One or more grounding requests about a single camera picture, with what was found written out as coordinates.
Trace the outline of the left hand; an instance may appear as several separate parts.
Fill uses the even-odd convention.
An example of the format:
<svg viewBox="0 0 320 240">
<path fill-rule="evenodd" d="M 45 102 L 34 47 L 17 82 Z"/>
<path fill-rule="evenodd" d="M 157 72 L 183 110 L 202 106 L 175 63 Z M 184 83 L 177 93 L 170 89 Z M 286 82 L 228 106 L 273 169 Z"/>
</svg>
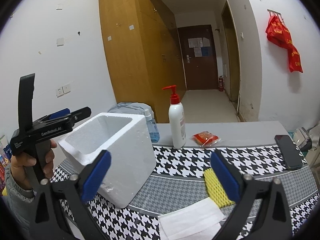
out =
<svg viewBox="0 0 320 240">
<path fill-rule="evenodd" d="M 50 141 L 50 150 L 46 153 L 46 165 L 43 168 L 43 173 L 47 179 L 53 177 L 54 168 L 54 152 L 53 149 L 57 148 L 57 143 L 54 140 Z M 21 153 L 18 156 L 11 158 L 11 174 L 16 183 L 24 190 L 31 190 L 33 187 L 25 172 L 26 167 L 32 167 L 36 164 L 36 159 L 27 153 Z"/>
</svg>

